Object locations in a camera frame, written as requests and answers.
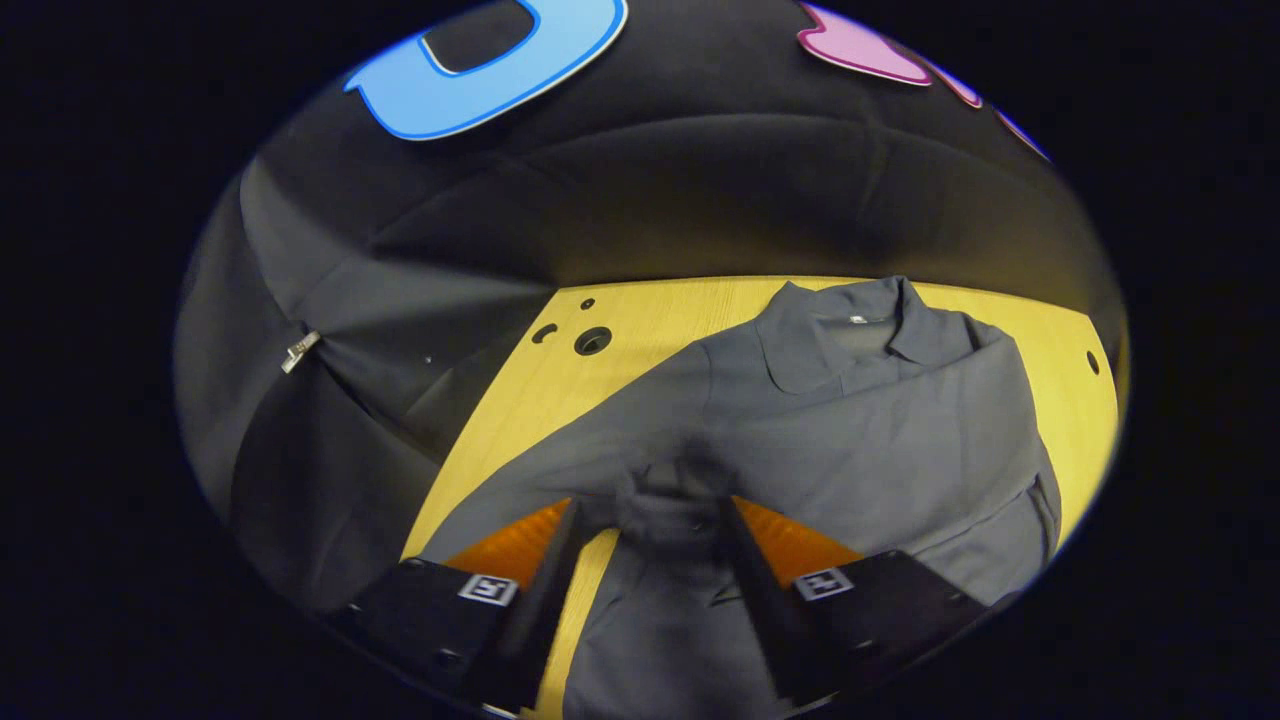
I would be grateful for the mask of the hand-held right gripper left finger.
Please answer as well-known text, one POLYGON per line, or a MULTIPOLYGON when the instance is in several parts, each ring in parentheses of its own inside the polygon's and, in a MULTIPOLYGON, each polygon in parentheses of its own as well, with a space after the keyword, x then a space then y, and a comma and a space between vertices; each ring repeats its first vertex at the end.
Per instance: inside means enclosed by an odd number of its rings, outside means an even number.
POLYGON ((399 561, 325 624, 476 714, 531 710, 581 551, 582 502, 563 498, 444 562, 399 561))

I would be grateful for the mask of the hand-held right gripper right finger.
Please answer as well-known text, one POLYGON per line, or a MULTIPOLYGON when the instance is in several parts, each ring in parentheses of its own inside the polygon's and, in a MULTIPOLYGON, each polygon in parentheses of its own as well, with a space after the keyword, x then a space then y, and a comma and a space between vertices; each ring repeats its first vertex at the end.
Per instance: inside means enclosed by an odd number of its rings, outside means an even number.
POLYGON ((989 612, 910 553, 859 553, 739 496, 722 501, 722 550, 773 687, 797 706, 868 694, 989 612))

